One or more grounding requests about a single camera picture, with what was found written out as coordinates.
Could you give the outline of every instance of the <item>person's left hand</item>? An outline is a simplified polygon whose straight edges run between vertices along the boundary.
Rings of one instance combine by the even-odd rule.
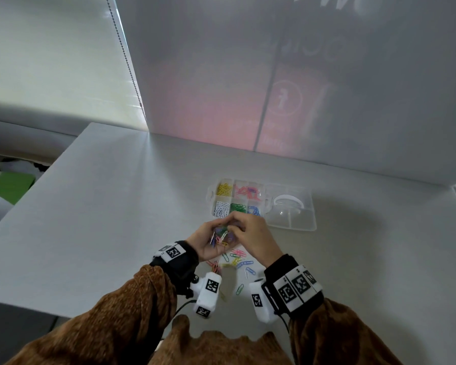
[[[196,232],[191,234],[191,236],[186,239],[186,242],[194,248],[199,257],[199,262],[210,260],[215,258],[225,251],[235,247],[237,245],[236,241],[228,241],[228,238],[225,238],[223,241],[227,242],[227,246],[222,246],[215,244],[214,247],[210,245],[211,237],[213,235],[214,228],[219,225],[226,225],[233,219],[231,215],[224,217],[222,219],[215,219],[213,221],[207,221],[206,223],[201,224]]]

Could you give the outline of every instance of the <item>clear plastic organizer box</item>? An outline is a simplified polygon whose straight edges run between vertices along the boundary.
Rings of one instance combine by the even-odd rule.
[[[273,227],[316,230],[313,199],[303,187],[224,178],[208,189],[206,199],[212,217],[237,210],[263,216]]]

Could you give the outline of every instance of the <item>person's right hand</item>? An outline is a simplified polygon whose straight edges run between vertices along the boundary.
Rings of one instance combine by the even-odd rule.
[[[283,255],[263,217],[233,211],[229,218],[243,224],[244,231],[235,225],[229,225],[228,230],[263,266],[268,268]]]

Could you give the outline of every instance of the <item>table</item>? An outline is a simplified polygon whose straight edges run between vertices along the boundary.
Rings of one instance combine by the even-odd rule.
[[[207,188],[220,177],[310,187],[317,230],[273,228],[282,250],[404,363],[456,364],[452,190],[96,123],[0,222],[0,302],[66,317],[87,311],[159,246],[210,218]],[[290,352],[280,321],[256,320],[248,289],[212,319],[183,313],[193,336],[218,329],[256,339],[270,329]]]

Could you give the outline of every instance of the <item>brown fabric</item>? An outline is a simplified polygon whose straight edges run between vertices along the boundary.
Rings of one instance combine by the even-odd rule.
[[[90,311],[25,345],[7,364],[291,363],[271,332],[255,342],[248,337],[229,339],[218,331],[192,338],[185,315],[174,319],[172,331],[154,353],[176,304],[169,277],[160,267],[145,265]],[[401,364],[351,309],[331,300],[326,299],[309,317],[291,321],[290,331],[299,364]]]

